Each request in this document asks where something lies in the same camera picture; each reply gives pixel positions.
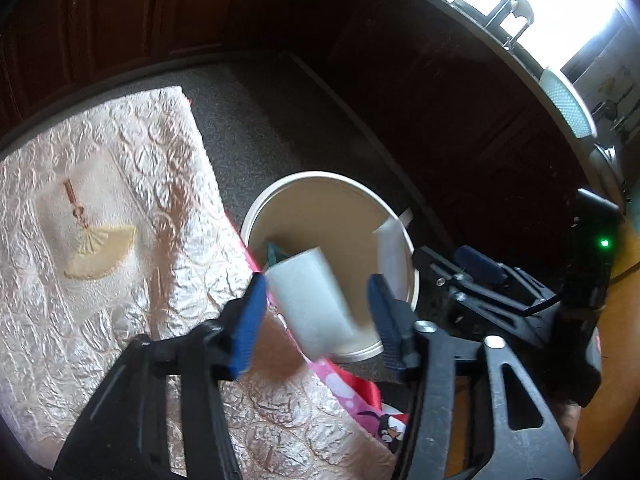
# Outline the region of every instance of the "quilted bedspread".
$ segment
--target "quilted bedspread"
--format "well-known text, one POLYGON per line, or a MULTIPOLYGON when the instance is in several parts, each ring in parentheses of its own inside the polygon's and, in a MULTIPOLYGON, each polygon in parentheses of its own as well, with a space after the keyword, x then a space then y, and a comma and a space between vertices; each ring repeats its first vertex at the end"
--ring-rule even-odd
MULTIPOLYGON (((0 413, 29 455, 53 467, 132 336, 184 334, 251 275, 180 88, 63 121, 0 163, 0 413), (80 243, 83 223, 94 230, 80 243), (92 262, 100 276, 69 271, 122 233, 112 266, 92 262)), ((391 453, 305 365, 272 311, 251 370, 223 385, 223 400, 245 479, 391 475, 391 453)), ((171 378, 170 455, 184 475, 179 411, 171 378)))

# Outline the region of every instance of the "green object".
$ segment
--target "green object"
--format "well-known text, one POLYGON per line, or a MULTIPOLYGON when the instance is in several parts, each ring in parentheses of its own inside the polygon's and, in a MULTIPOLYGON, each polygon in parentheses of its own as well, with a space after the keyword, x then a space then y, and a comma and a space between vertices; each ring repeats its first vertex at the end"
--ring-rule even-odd
POLYGON ((273 267, 275 264, 279 264, 289 258, 289 255, 285 253, 276 244, 267 241, 267 266, 273 267))

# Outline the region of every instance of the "gray carpet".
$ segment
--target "gray carpet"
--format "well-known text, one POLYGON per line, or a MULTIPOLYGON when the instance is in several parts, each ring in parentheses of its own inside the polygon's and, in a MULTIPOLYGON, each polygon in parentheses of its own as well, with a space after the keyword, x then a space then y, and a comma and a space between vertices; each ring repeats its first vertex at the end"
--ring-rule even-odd
MULTIPOLYGON (((238 229, 269 184, 298 171, 340 173, 372 189, 398 214, 408 207, 417 210, 373 145, 288 56, 217 62, 142 78, 69 108, 38 130, 109 99, 173 85, 193 100, 223 203, 238 229)), ((374 380, 391 378, 379 358, 349 368, 374 380)))

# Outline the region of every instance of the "wooden floor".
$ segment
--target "wooden floor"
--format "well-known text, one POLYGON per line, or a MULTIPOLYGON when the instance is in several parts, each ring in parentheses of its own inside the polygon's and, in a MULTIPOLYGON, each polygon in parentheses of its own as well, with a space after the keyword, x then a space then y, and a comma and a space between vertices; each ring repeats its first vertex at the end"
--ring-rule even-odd
MULTIPOLYGON (((622 242, 614 275, 640 262, 640 237, 628 223, 622 242)), ((577 438, 583 470, 609 449, 640 398, 640 271, 609 287, 598 327, 602 386, 580 417, 577 438)))

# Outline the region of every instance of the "metal screw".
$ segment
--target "metal screw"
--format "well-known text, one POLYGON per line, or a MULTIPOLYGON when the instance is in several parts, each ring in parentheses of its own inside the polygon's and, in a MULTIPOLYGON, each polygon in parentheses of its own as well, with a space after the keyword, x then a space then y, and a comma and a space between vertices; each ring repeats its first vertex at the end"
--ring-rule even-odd
POLYGON ((502 339, 499 335, 488 335, 484 338, 484 344, 489 348, 495 349, 504 348, 505 346, 507 346, 507 343, 505 343, 504 339, 502 339))
POLYGON ((423 332, 427 334, 433 333, 438 329, 435 323, 432 323, 431 321, 424 321, 422 319, 414 323, 414 328, 418 332, 423 332))

